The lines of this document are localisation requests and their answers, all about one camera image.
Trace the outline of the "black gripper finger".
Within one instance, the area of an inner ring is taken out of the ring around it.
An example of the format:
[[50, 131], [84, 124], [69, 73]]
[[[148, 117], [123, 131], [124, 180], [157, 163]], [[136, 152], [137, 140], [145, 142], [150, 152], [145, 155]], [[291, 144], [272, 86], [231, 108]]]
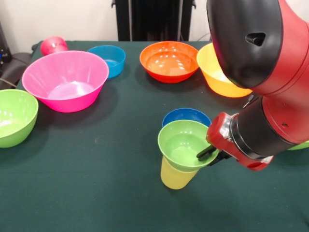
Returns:
[[219, 153], [217, 155], [217, 157], [209, 164], [209, 166], [213, 166], [213, 165], [217, 164], [218, 162], [225, 160], [225, 159], [229, 159], [229, 154]]
[[214, 151], [215, 151], [215, 147], [210, 145], [197, 154], [197, 159], [198, 160], [207, 160], [209, 157], [212, 156]]

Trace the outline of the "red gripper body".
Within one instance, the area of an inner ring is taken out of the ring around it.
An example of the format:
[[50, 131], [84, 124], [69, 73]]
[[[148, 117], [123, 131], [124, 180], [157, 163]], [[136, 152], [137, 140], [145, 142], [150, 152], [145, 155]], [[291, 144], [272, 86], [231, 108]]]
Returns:
[[261, 159], [251, 158], [236, 143], [231, 129], [236, 117], [237, 114], [230, 116], [224, 112], [220, 113], [208, 128], [207, 142], [219, 150], [219, 153], [229, 154], [229, 158], [234, 158], [239, 164], [252, 171], [266, 168], [273, 161], [272, 156]]

